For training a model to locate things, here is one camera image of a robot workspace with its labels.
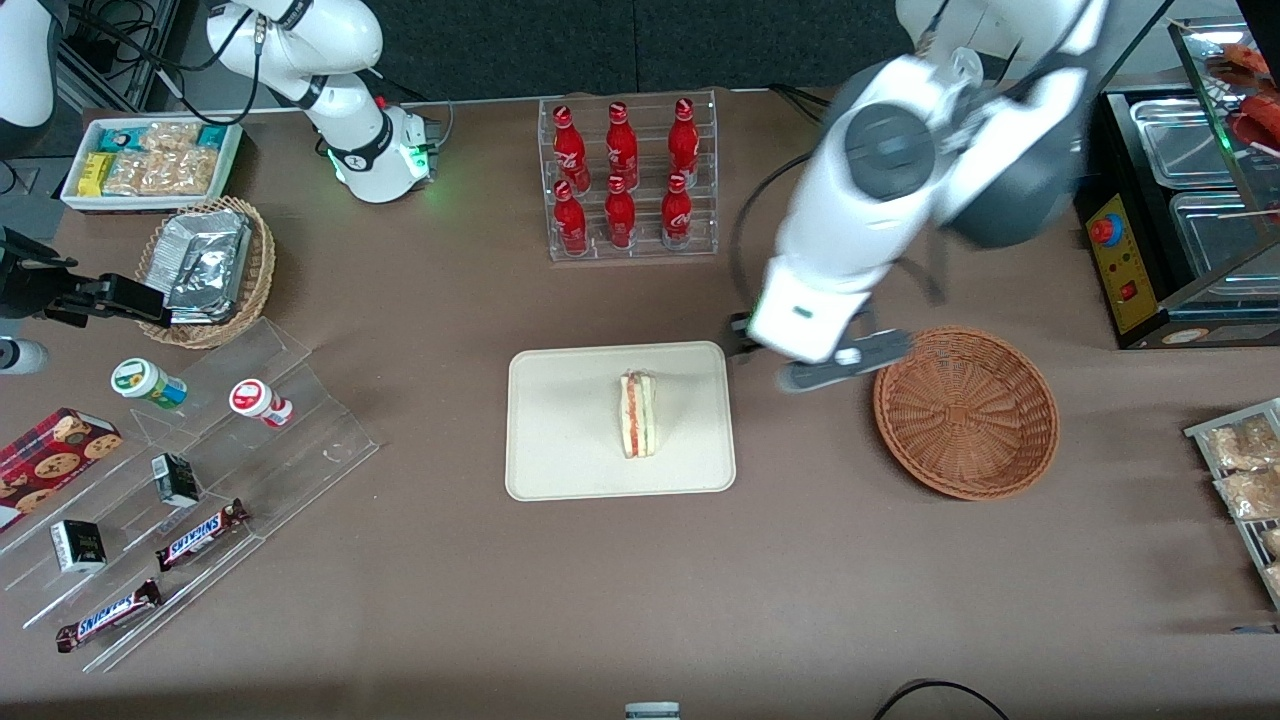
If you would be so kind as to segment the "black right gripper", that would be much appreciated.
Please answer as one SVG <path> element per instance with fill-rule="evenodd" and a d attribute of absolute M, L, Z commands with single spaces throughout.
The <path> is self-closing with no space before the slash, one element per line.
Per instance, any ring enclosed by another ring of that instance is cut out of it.
<path fill-rule="evenodd" d="M 1 318 L 42 316 L 86 327 L 90 316 L 120 316 L 163 329 L 172 327 L 165 295 L 131 278 L 104 273 L 77 275 L 73 258 L 9 228 L 1 241 Z"/>

